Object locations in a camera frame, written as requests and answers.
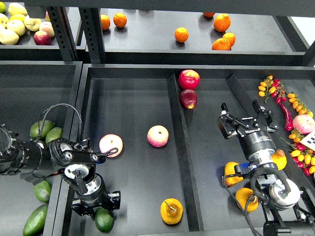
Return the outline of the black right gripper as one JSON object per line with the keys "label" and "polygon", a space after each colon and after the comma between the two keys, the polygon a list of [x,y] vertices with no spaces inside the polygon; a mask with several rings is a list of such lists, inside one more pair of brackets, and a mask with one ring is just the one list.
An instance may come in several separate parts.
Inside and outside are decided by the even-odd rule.
{"label": "black right gripper", "polygon": [[225,139],[238,136],[247,160],[271,157],[277,148],[270,134],[278,129],[273,123],[273,112],[260,106],[256,99],[252,101],[252,107],[255,113],[253,126],[246,127],[241,119],[231,115],[225,103],[221,104],[217,125]]}

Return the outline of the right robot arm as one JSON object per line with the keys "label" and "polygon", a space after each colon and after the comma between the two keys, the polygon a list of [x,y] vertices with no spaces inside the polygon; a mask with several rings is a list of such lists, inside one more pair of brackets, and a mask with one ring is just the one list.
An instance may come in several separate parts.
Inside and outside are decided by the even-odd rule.
{"label": "right robot arm", "polygon": [[272,155],[276,146],[271,133],[278,127],[273,124],[272,111],[252,102],[255,116],[237,118],[230,114],[225,103],[221,105],[218,127],[225,139],[237,137],[243,150],[246,163],[236,164],[234,173],[222,177],[223,186],[228,189],[227,179],[242,177],[250,182],[251,193],[241,204],[241,200],[231,197],[243,213],[252,231],[260,233],[253,227],[249,218],[249,203],[257,199],[261,203],[265,223],[264,236],[313,236],[315,234],[315,201],[308,189],[298,187],[282,174]]}

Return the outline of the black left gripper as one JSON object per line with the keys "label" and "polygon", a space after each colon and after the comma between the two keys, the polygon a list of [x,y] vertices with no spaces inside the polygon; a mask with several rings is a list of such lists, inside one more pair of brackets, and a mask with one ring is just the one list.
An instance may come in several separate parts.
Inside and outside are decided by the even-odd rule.
{"label": "black left gripper", "polygon": [[121,192],[107,192],[104,180],[100,174],[95,174],[94,178],[85,184],[86,193],[77,192],[78,199],[74,199],[71,208],[80,216],[90,216],[95,219],[94,208],[102,207],[108,211],[119,210],[121,205]]}

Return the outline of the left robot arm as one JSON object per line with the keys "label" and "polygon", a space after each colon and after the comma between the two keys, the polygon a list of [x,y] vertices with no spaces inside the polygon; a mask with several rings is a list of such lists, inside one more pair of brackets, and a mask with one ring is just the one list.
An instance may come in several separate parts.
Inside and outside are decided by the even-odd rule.
{"label": "left robot arm", "polygon": [[102,207],[109,212],[118,210],[121,204],[120,191],[108,192],[102,176],[96,173],[96,165],[104,163],[106,157],[116,154],[119,149],[97,153],[91,148],[91,140],[81,138],[72,142],[57,138],[47,144],[39,142],[46,117],[54,104],[46,109],[37,125],[35,140],[24,142],[18,134],[0,125],[0,173],[1,175],[21,175],[25,180],[38,182],[60,175],[77,194],[71,208],[79,215],[95,216],[95,209]]}

